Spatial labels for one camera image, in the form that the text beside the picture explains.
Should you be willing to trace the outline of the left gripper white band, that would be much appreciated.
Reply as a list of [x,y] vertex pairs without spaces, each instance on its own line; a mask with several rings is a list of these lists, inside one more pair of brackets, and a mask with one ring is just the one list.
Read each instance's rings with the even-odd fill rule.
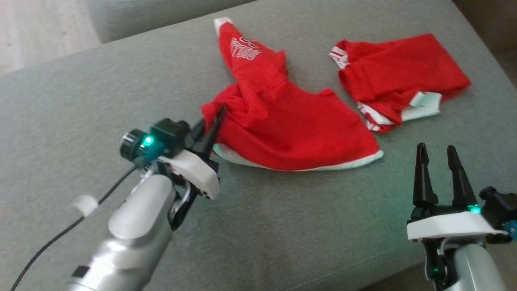
[[188,150],[182,150],[174,157],[160,156],[160,161],[168,164],[173,173],[182,176],[209,199],[216,199],[221,185],[216,171],[202,159],[209,160],[226,112],[227,105],[223,104],[208,131],[205,131],[205,120],[199,120],[192,127],[191,138],[197,142],[200,157]]

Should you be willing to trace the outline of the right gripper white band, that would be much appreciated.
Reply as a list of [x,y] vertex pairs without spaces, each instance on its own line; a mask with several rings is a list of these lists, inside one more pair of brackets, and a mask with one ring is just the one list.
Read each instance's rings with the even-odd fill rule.
[[425,143],[416,149],[416,166],[412,203],[416,206],[407,222],[408,240],[441,239],[458,236],[507,235],[505,230],[497,230],[482,215],[482,208],[476,206],[477,199],[464,170],[457,150],[447,147],[448,166],[452,173],[454,198],[452,206],[421,207],[437,205],[438,197],[432,189],[428,171],[429,157]]

